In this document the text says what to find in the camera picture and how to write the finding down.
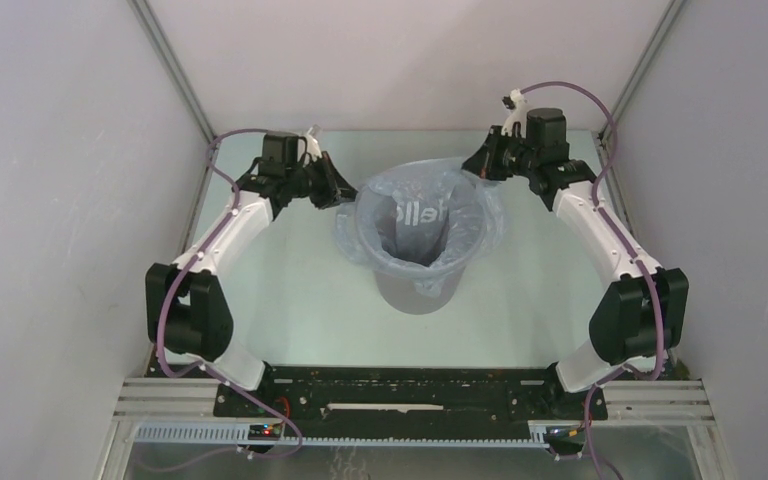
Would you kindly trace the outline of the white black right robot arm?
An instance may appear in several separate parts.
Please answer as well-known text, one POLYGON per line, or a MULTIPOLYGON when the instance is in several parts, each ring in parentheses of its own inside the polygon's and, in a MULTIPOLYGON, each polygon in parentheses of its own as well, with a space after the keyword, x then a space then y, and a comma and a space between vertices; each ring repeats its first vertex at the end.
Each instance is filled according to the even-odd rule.
POLYGON ((504 97, 509 114, 490 127, 463 170, 487 181, 524 177, 533 194, 579 239, 605 292, 588 323, 588 338, 552 366, 554 383, 541 392, 545 411, 566 418, 582 403, 581 391, 623 372, 655 380, 669 349, 681 339, 689 281, 667 269, 622 224, 595 173, 570 155, 567 121, 559 108, 531 108, 528 88, 504 97))

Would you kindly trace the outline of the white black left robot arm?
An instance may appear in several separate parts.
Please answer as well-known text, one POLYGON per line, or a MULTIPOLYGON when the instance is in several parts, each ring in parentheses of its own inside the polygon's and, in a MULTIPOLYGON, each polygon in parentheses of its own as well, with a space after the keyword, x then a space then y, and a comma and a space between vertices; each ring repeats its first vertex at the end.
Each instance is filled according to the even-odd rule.
POLYGON ((145 291, 147 333, 163 372, 179 377, 166 355, 182 355, 192 367, 240 387, 238 404, 259 417, 274 408, 276 390, 262 380, 266 362, 244 344, 221 279, 293 200, 308 199, 323 210, 353 201, 357 191, 320 147, 318 126, 303 133, 256 132, 262 137, 261 152, 237 179, 216 164, 224 138, 209 144, 208 166, 231 188, 227 203, 194 245, 171 263, 149 268, 145 291))

